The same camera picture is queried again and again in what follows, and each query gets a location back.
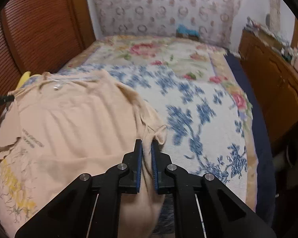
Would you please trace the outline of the peach printed t-shirt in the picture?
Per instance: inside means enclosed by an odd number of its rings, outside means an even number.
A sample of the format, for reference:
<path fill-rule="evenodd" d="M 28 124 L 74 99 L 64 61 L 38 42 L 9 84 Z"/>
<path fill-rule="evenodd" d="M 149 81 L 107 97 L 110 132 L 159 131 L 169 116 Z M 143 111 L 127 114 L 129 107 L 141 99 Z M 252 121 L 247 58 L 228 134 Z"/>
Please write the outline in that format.
<path fill-rule="evenodd" d="M 82 173 L 99 175 L 142 141 L 141 185 L 124 195 L 119 237 L 149 237 L 164 202 L 153 187 L 151 143 L 167 128 L 156 110 L 107 71 L 44 73 L 12 92 L 0 126 L 0 222 L 9 237 Z"/>

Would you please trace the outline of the yellow plush toy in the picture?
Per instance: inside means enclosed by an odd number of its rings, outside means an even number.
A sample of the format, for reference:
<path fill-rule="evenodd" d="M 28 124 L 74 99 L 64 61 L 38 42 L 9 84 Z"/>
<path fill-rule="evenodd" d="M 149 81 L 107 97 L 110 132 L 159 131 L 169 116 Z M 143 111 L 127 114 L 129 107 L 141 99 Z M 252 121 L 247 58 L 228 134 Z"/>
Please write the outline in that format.
<path fill-rule="evenodd" d="M 19 82 L 17 84 L 16 90 L 19 88 L 24 87 L 27 84 L 31 84 L 40 76 L 40 74 L 34 74 L 32 75 L 30 71 L 25 72 L 21 78 L 19 79 Z"/>

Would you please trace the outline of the navy blue bed sheet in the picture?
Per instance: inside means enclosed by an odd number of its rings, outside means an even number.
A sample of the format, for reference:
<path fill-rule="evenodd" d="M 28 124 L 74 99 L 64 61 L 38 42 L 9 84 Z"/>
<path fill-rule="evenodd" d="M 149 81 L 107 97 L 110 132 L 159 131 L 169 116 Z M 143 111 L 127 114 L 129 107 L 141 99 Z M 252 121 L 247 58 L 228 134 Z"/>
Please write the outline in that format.
<path fill-rule="evenodd" d="M 225 56 L 225 59 L 228 62 L 236 81 L 243 91 L 245 91 L 251 105 L 253 106 L 253 122 L 251 131 L 258 159 L 256 214 L 269 226 L 271 226 L 276 205 L 276 180 L 272 161 L 271 144 L 262 114 L 262 109 L 258 104 L 252 86 L 245 75 L 239 60 L 230 52 Z"/>

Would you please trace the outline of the blue floral white blanket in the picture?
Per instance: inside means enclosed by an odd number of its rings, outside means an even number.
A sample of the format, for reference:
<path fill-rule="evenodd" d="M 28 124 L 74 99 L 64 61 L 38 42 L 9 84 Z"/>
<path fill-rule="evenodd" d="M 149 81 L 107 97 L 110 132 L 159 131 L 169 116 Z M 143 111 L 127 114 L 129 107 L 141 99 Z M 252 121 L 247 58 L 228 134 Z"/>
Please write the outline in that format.
<path fill-rule="evenodd" d="M 247 197 L 247 146 L 237 104 L 221 86 L 178 78 L 164 66 L 92 65 L 44 73 L 19 103 L 22 191 L 41 209 L 78 174 L 104 173 L 141 139 L 141 188 L 123 203 L 160 205 L 151 145 L 189 173 L 211 173 L 241 200 Z"/>

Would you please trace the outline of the brown louvered wardrobe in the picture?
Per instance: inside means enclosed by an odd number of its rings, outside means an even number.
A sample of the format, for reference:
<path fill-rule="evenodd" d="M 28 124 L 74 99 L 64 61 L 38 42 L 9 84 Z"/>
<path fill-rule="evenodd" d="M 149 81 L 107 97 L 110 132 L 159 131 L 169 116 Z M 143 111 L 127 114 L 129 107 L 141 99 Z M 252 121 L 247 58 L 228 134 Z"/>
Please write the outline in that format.
<path fill-rule="evenodd" d="M 95 40 L 87 0 L 0 0 L 0 96 L 56 72 Z"/>

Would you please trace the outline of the wooden sideboard cabinet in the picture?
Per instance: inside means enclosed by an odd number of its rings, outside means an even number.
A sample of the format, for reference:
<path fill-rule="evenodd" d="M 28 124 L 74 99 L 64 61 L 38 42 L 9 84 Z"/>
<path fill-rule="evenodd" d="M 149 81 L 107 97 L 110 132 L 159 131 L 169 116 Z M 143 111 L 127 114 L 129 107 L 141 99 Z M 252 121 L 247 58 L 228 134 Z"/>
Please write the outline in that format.
<path fill-rule="evenodd" d="M 275 143 L 298 122 L 298 73 L 250 31 L 243 30 L 238 51 Z"/>

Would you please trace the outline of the pink floral bedspread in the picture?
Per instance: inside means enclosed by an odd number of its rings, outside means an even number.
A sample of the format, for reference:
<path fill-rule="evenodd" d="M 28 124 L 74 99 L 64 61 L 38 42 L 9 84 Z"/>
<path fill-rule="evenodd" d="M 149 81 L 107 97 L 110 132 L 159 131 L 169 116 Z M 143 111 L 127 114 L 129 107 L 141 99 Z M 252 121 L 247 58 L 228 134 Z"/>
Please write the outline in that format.
<path fill-rule="evenodd" d="M 253 113 L 223 48 L 179 38 L 112 36 L 69 61 L 62 75 L 106 70 L 135 89 L 167 126 L 163 152 L 189 173 L 214 174 L 257 203 Z"/>

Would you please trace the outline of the blue item on box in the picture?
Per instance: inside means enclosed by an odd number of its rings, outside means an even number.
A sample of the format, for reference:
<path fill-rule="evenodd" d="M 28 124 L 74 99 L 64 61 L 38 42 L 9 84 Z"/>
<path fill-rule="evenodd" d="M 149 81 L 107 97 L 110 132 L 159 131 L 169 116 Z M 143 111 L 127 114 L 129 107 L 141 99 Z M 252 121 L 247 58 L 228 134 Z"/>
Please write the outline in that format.
<path fill-rule="evenodd" d="M 176 37 L 177 38 L 186 38 L 194 41 L 200 40 L 200 35 L 198 31 L 190 30 L 184 25 L 179 25 L 176 29 Z"/>

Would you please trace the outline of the circle patterned curtain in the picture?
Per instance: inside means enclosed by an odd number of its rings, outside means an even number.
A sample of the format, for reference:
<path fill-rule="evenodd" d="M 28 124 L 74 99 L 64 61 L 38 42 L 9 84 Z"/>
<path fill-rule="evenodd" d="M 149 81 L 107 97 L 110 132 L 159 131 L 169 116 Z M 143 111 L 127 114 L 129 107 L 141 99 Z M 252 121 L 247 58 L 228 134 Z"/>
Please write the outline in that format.
<path fill-rule="evenodd" d="M 175 36 L 180 26 L 202 42 L 229 47 L 242 0 L 94 0 L 105 36 Z"/>

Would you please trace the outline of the beige tied drape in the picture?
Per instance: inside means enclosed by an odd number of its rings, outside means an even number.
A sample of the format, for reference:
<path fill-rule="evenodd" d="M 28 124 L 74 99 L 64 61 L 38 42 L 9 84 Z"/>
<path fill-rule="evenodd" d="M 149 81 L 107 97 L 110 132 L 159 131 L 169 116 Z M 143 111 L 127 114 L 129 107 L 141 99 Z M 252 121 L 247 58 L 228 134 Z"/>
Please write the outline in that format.
<path fill-rule="evenodd" d="M 270 3 L 270 30 L 277 33 L 281 30 L 281 0 L 269 0 Z"/>

